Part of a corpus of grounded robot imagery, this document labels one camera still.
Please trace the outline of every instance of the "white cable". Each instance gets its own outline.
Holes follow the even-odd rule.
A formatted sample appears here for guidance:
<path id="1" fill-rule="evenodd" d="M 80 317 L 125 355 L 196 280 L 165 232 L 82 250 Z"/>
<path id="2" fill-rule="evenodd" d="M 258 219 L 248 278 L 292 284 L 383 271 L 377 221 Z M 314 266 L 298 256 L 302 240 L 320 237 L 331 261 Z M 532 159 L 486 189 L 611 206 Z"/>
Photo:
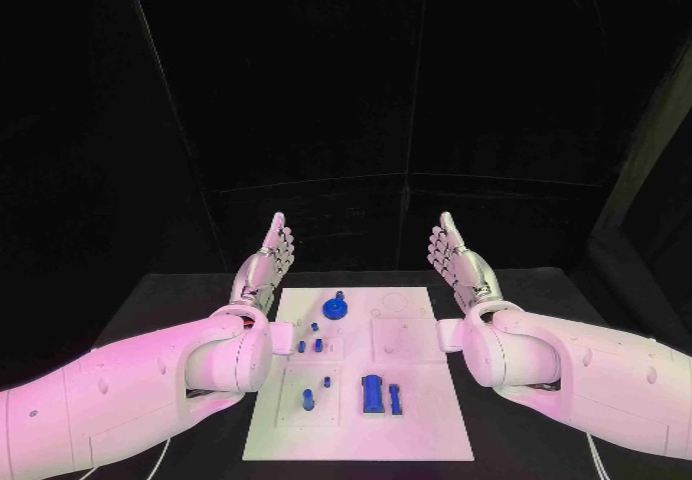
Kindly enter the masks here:
<path id="1" fill-rule="evenodd" d="M 591 456 L 594 458 L 595 470 L 598 472 L 598 477 L 601 480 L 610 480 L 608 474 L 605 472 L 605 467 L 602 466 L 601 456 L 598 455 L 598 449 L 595 448 L 594 439 L 591 434 L 586 433 L 588 448 L 591 450 Z"/>
<path id="2" fill-rule="evenodd" d="M 96 471 L 96 468 L 98 468 L 98 467 L 93 467 L 93 468 L 86 472 L 86 475 L 85 475 L 79 480 L 83 480 L 83 479 Z"/>
<path id="3" fill-rule="evenodd" d="M 168 449 L 168 444 L 170 444 L 170 438 L 165 440 L 165 445 L 163 446 L 161 456 L 158 457 L 158 461 L 155 462 L 154 469 L 151 470 L 151 473 L 148 474 L 147 480 L 151 480 L 154 478 L 154 473 L 155 473 L 155 470 L 158 470 L 158 465 L 161 464 L 163 456 L 165 455 L 165 450 Z"/>

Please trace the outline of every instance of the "blue knob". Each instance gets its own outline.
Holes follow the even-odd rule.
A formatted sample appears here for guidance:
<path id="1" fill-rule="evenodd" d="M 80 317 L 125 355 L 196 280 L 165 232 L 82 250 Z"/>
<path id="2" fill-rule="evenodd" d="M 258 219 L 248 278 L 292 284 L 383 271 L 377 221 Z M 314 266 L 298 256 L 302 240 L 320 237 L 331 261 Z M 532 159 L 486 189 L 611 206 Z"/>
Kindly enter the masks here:
<path id="1" fill-rule="evenodd" d="M 302 408 L 307 411 L 314 408 L 313 391 L 310 389 L 302 392 Z"/>
<path id="2" fill-rule="evenodd" d="M 330 320 L 338 320 L 349 313 L 349 306 L 343 301 L 343 292 L 336 292 L 336 297 L 324 302 L 321 313 Z"/>

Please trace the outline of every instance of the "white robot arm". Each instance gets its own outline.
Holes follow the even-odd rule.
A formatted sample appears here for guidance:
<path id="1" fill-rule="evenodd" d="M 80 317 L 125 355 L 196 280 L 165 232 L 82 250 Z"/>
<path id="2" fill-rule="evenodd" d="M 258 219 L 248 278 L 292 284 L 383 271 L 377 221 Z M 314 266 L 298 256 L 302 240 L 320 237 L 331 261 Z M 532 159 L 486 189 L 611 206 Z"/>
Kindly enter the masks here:
<path id="1" fill-rule="evenodd" d="M 292 325 L 268 323 L 292 263 L 284 216 L 209 318 L 93 349 L 0 392 L 0 480 L 37 480 L 116 462 L 255 392 L 271 355 L 292 353 Z"/>
<path id="2" fill-rule="evenodd" d="M 439 347 L 464 352 L 478 384 L 608 442 L 692 460 L 690 357 L 653 339 L 504 301 L 447 212 L 428 250 L 465 316 L 439 320 Z"/>

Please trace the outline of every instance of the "table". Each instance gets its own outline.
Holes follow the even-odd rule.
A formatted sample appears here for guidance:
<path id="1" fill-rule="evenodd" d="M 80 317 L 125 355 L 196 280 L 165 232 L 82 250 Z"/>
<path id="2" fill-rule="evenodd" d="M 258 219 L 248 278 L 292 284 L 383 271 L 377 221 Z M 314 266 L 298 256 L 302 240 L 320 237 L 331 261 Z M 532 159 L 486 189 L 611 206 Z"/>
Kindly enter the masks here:
<path id="1" fill-rule="evenodd" d="M 498 270 L 504 299 L 524 310 L 605 325 L 556 268 Z M 233 274 L 147 275 L 93 347 L 206 317 L 227 301 Z M 435 317 L 460 316 L 451 288 L 434 271 L 288 273 L 282 287 L 425 286 Z M 274 319 L 281 288 L 269 311 Z M 585 434 L 477 385 L 462 354 L 448 355 L 473 462 L 243 462 L 256 394 L 171 438 L 154 480 L 177 479 L 597 479 Z M 633 452 L 594 439 L 612 480 L 690 478 L 692 461 Z M 89 480 L 145 480 L 163 445 L 101 467 Z M 80 474 L 60 476 L 76 479 Z"/>

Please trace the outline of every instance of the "white board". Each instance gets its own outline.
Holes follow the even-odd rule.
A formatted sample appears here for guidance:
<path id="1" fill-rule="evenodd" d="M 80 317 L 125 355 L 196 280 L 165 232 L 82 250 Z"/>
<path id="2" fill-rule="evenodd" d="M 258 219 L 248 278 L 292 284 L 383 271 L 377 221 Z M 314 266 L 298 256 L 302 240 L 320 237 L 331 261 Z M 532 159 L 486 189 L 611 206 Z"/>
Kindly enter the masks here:
<path id="1" fill-rule="evenodd" d="M 349 313 L 328 320 L 321 305 L 337 290 Z M 276 322 L 295 325 L 295 345 L 302 340 L 305 352 L 295 348 L 291 357 L 274 356 L 242 459 L 473 460 L 425 288 L 285 288 Z M 366 375 L 382 377 L 379 417 L 363 415 Z M 402 415 L 392 415 L 389 384 L 399 386 Z M 311 411 L 302 408 L 307 388 Z"/>

